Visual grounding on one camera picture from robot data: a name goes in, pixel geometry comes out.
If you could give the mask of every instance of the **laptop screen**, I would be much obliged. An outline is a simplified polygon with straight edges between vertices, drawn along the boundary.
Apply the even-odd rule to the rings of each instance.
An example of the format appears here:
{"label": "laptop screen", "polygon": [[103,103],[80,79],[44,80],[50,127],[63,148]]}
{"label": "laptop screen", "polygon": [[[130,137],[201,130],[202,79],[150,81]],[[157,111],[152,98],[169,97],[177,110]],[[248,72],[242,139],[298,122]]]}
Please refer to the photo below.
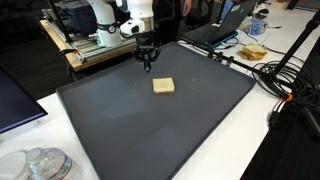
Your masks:
{"label": "laptop screen", "polygon": [[47,112],[0,66],[0,133],[47,115]]}

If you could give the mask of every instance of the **white table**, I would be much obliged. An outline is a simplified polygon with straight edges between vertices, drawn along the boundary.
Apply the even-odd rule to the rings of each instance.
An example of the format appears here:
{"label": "white table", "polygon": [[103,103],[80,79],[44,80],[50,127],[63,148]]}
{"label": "white table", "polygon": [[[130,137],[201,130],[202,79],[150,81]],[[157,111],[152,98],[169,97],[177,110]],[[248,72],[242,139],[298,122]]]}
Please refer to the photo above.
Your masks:
{"label": "white table", "polygon": [[[274,4],[266,21],[270,26],[281,25],[283,27],[272,30],[265,44],[269,48],[286,52],[304,30],[305,24],[311,19],[313,13],[301,10],[287,12],[276,6],[281,7],[279,4]],[[296,53],[296,56],[306,59],[319,34],[320,29],[314,31]],[[262,41],[265,35],[267,34],[259,36],[258,39]],[[254,43],[250,38],[246,38],[243,43],[250,42]],[[224,51],[224,53],[233,55],[236,60],[250,66],[258,62],[282,58],[282,55],[270,52],[262,61],[241,60],[236,55],[236,52],[241,48],[242,46],[236,46]],[[292,59],[291,62],[299,63],[295,59]],[[237,65],[231,67],[250,74]],[[269,95],[256,85],[206,139],[173,179],[239,179],[268,132],[268,115],[278,101],[279,99]],[[57,95],[53,94],[43,98],[39,100],[39,103],[49,113],[47,119],[41,121],[42,123],[37,126],[31,127],[28,124],[0,135],[0,157],[17,150],[57,147],[83,167],[85,180],[98,179]]]}

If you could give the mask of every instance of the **table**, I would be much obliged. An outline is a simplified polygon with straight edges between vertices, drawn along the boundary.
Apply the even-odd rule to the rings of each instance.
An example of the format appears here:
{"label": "table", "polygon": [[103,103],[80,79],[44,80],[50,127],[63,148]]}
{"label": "table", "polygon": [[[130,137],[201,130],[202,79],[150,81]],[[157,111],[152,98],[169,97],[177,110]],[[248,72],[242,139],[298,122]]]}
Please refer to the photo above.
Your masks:
{"label": "table", "polygon": [[[70,44],[66,43],[59,33],[59,30],[55,28],[55,25],[48,22],[46,19],[39,20],[40,27],[42,28],[43,32],[47,34],[50,39],[54,42],[54,44],[58,47],[59,51],[70,49]],[[94,60],[88,60],[87,62],[82,63],[79,56],[69,53],[65,55],[65,60],[67,61],[68,65],[71,66],[72,71],[79,72],[96,64],[102,63],[104,61],[110,60],[117,56],[120,56],[125,53],[131,52],[135,47],[136,43],[134,39],[127,40],[125,45],[121,44],[118,47],[114,48],[111,52],[106,52],[101,54],[98,57],[95,57]]]}
{"label": "table", "polygon": [[[265,44],[269,48],[286,52],[300,35],[305,23],[311,19],[313,13],[302,10],[284,11],[282,8],[277,8],[277,4],[273,5],[270,11],[271,14],[266,21],[269,22],[270,26],[282,25],[283,28],[271,30]],[[319,34],[320,29],[314,31],[301,49],[298,50],[296,56],[306,59]],[[263,34],[257,38],[262,41],[266,35]],[[249,38],[243,41],[243,43],[250,42],[254,41]],[[237,60],[240,60],[240,57],[235,53],[241,48],[241,46],[236,46],[224,53],[234,55]],[[282,55],[270,52],[259,62],[268,62],[281,57]],[[241,62],[250,66],[258,63],[247,60],[241,60]],[[295,59],[292,59],[291,62],[300,63]],[[250,72],[237,65],[232,64],[231,68],[250,74]],[[256,85],[205,140],[173,179],[239,179],[267,134],[268,115],[278,101],[279,99],[269,95]],[[39,103],[48,111],[47,119],[40,121],[42,123],[39,125],[22,126],[1,135],[0,157],[21,149],[57,147],[65,151],[83,167],[84,179],[98,179],[57,95],[53,94],[43,98],[39,100]],[[24,129],[28,129],[28,131],[19,133]]]}

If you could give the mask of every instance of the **person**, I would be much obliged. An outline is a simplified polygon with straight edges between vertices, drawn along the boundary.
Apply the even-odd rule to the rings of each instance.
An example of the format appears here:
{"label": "person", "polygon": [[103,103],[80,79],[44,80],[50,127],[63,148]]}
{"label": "person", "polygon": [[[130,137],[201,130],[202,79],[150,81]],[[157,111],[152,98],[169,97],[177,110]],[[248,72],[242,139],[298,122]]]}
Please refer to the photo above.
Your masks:
{"label": "person", "polygon": [[192,7],[192,0],[184,0],[184,6],[181,12],[180,0],[154,0],[155,22],[158,21],[156,28],[156,44],[164,45],[177,40],[180,21],[182,17],[188,15]]}

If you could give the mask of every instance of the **tablet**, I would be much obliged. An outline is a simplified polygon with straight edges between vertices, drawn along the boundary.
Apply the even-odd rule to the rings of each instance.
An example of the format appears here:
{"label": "tablet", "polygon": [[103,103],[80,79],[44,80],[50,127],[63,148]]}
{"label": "tablet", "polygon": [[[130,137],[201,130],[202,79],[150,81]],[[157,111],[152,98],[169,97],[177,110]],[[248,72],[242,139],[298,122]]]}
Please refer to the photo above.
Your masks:
{"label": "tablet", "polygon": [[0,134],[45,115],[37,101],[0,66]]}

